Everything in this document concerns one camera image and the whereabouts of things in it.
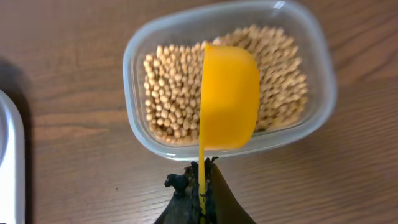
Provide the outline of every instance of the white container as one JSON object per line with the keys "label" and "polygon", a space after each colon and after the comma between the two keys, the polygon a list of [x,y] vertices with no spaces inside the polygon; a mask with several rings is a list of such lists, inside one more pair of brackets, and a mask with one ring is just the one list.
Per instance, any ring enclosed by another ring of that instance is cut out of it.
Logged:
{"label": "white container", "polygon": [[272,149],[297,141],[318,129],[330,116],[337,90],[325,38],[315,18],[303,6],[285,1],[243,1],[215,4],[161,17],[142,26],[127,45],[123,80],[127,113],[137,139],[152,152],[178,161],[197,160],[198,145],[173,146],[159,141],[145,119],[145,55],[158,45],[193,45],[213,40],[236,28],[282,27],[295,38],[300,69],[307,75],[309,101],[299,121],[286,128],[255,133],[241,149],[206,151],[205,156],[228,157]]}

